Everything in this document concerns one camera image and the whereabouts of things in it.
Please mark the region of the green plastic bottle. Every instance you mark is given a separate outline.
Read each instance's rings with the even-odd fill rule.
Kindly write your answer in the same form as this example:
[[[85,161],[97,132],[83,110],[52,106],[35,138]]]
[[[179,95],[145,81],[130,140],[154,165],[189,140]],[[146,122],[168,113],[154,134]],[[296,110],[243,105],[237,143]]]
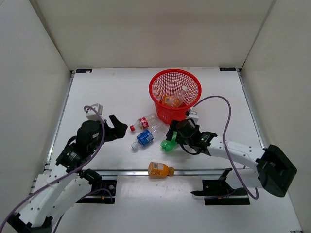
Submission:
[[[179,144],[176,142],[176,138],[177,132],[173,132],[171,141],[165,139],[160,143],[161,150],[165,153],[168,153],[176,149],[179,146]]]

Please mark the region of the clear bottle red label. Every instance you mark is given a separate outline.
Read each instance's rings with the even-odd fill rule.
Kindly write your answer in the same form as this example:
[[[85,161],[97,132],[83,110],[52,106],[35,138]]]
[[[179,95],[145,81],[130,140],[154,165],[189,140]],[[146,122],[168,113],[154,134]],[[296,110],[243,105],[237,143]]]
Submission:
[[[130,130],[132,132],[142,132],[146,129],[155,130],[163,125],[165,123],[156,114],[149,114],[139,118],[133,125],[130,125]]]

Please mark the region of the clear bottle blue label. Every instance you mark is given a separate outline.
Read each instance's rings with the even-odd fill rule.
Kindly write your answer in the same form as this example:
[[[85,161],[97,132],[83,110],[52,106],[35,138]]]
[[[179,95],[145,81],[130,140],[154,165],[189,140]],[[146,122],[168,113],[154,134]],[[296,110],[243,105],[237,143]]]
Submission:
[[[144,150],[144,148],[160,140],[164,136],[166,129],[167,127],[165,125],[158,125],[145,129],[138,134],[135,141],[131,144],[132,150]]]

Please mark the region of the clear bottle white cap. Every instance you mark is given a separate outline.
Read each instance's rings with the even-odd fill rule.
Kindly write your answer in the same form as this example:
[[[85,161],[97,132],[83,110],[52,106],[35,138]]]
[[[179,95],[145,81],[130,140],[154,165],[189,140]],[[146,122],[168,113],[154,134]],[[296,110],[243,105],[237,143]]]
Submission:
[[[187,91],[188,91],[188,88],[186,86],[183,86],[181,90],[178,90],[173,94],[173,97],[178,97],[180,101],[183,103],[185,100]]]

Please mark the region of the orange juice bottle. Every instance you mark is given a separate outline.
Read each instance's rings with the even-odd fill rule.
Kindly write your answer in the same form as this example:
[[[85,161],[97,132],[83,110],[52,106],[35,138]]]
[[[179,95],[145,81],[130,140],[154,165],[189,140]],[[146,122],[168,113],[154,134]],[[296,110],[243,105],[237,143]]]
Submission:
[[[173,176],[175,169],[164,163],[150,162],[148,166],[148,175],[153,178],[165,178]]]

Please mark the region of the small orange bottle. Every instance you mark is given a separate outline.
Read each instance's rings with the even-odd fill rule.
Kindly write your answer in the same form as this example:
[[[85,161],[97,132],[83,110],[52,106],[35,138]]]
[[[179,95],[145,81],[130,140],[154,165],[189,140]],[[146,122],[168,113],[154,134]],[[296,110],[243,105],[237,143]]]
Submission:
[[[172,96],[163,96],[161,103],[172,108],[178,108],[182,104],[178,97]]]

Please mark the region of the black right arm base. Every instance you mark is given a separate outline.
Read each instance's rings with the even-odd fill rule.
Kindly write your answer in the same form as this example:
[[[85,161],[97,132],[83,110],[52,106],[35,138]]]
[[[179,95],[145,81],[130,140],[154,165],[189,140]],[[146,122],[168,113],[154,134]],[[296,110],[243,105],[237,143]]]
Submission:
[[[226,179],[232,168],[226,168],[216,180],[202,180],[203,190],[191,191],[195,197],[203,197],[205,206],[250,205],[244,188],[232,188]]]

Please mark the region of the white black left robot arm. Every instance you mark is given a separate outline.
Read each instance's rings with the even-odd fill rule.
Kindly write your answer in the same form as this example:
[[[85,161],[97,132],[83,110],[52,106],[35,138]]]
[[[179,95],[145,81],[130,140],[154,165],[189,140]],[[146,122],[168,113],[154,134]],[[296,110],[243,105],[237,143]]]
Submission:
[[[52,224],[80,199],[97,194],[102,188],[101,176],[92,169],[82,170],[99,152],[103,143],[124,138],[127,125],[114,115],[109,116],[113,127],[100,115],[83,122],[71,137],[46,184],[30,194],[8,214],[8,223],[18,233],[52,233]]]

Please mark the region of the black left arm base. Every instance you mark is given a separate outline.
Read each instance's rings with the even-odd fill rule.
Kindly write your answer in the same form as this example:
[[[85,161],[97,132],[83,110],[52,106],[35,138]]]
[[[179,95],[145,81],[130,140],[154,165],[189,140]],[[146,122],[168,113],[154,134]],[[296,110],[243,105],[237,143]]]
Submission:
[[[91,194],[78,200],[82,204],[114,204],[116,200],[117,177],[102,176],[99,183],[93,184]]]

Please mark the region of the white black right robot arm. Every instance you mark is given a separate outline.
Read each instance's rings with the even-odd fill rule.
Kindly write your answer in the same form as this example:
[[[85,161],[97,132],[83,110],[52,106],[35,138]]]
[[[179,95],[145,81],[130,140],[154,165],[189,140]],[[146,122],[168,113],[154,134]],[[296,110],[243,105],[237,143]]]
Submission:
[[[175,141],[182,148],[188,145],[195,151],[194,155],[203,153],[225,158],[252,169],[256,175],[255,180],[274,196],[284,197],[297,173],[297,168],[278,146],[255,148],[228,142],[215,133],[201,132],[199,125],[192,119],[172,120],[166,133],[168,141],[174,132],[177,133]]]

